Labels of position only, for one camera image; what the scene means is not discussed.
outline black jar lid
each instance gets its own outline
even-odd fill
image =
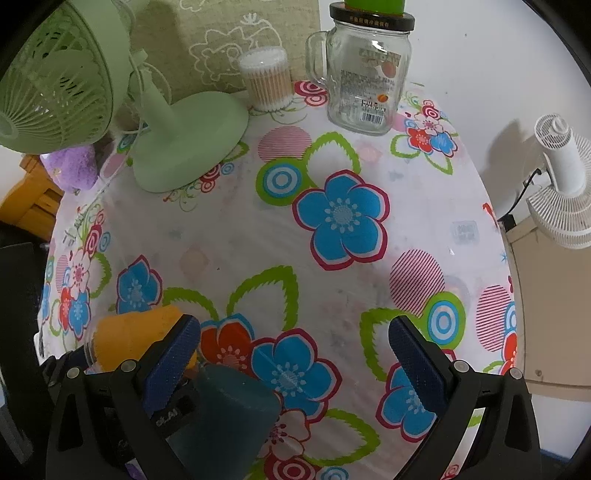
[[[387,15],[347,8],[344,2],[330,4],[330,16],[339,22],[360,27],[377,28],[396,32],[414,30],[414,17],[411,14]]]

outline jar handle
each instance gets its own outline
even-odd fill
[[[306,74],[312,83],[315,83],[324,90],[326,90],[326,78],[318,74],[316,59],[318,53],[320,53],[321,59],[324,57],[323,50],[319,52],[318,46],[326,44],[327,33],[326,31],[314,32],[306,40]],[[324,60],[320,60],[320,62],[322,64],[322,71],[324,72]]]

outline white wall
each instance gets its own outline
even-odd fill
[[[0,202],[25,176],[25,171],[19,166],[21,159],[22,154],[0,145]]]
[[[591,425],[591,403],[532,395],[540,447],[571,458]]]
[[[319,0],[323,29],[330,0]],[[521,0],[407,0],[417,19],[409,77],[426,84],[467,146],[497,215],[515,200],[535,120],[561,113],[591,137],[591,87]]]

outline barcode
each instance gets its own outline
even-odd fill
[[[364,122],[371,122],[376,125],[380,125],[384,120],[383,115],[372,115],[371,113],[363,112],[361,120]]]

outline floral tablecloth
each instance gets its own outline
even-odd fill
[[[409,85],[373,138],[330,123],[326,102],[298,82],[289,107],[251,111],[223,162],[164,194],[136,185],[123,138],[95,188],[64,197],[51,242],[40,358],[107,315],[178,305],[202,322],[202,358],[282,399],[252,480],[396,475],[435,420],[390,350],[399,313],[474,369],[515,361],[501,234],[447,115]]]

